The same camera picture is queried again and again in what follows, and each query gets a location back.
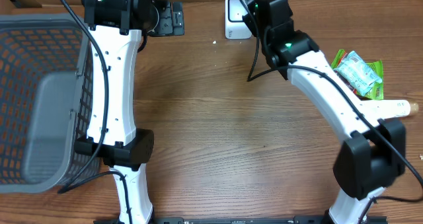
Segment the white conditioner tube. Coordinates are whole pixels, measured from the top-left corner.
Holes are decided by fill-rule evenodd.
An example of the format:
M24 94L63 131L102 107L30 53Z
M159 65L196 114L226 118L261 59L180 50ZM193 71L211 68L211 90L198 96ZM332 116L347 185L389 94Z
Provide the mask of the white conditioner tube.
M413 116L418 113L419 105L408 100L362 100L359 111L377 119L390 119Z

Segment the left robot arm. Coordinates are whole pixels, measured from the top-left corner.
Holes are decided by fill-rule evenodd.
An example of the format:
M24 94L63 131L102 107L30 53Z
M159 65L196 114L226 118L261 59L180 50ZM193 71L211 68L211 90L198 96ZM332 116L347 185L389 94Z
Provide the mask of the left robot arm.
M134 121L134 73L137 54L155 30L161 12L156 0L81 0L93 56L93 107L78 154L101 158L116 183L117 223L152 223L146 164L154 133Z

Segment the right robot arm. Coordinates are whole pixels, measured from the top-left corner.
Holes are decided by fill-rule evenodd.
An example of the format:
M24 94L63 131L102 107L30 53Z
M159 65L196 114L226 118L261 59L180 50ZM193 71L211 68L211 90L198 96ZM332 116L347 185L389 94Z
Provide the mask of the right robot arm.
M247 8L243 21L258 38L270 69L309 98L341 144L333 166L340 191L322 223L385 223L367 213L405 172L404 125L383 118L344 84L311 37L295 30L288 0L241 3Z

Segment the white barcode scanner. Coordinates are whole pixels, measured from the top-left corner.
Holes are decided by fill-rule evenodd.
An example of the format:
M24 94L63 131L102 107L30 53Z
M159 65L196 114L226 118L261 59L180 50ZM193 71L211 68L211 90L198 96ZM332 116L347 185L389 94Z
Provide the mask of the white barcode scanner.
M225 0L225 37L229 40L244 40L252 36L243 22L247 11L240 0Z

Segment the grey plastic mesh basket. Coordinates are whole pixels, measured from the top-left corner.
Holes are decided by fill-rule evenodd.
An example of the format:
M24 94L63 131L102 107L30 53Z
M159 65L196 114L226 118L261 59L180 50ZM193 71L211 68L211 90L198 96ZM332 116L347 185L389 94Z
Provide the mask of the grey plastic mesh basket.
M1 17L1 192L40 193L99 172L75 152L93 101L89 40L67 14Z

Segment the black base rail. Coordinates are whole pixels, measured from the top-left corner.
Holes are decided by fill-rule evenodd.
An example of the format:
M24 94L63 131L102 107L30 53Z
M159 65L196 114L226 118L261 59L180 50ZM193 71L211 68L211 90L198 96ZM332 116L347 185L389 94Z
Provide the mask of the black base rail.
M270 219L183 219L182 217L154 218L153 224L323 224L330 223L325 215L299 215L292 218Z

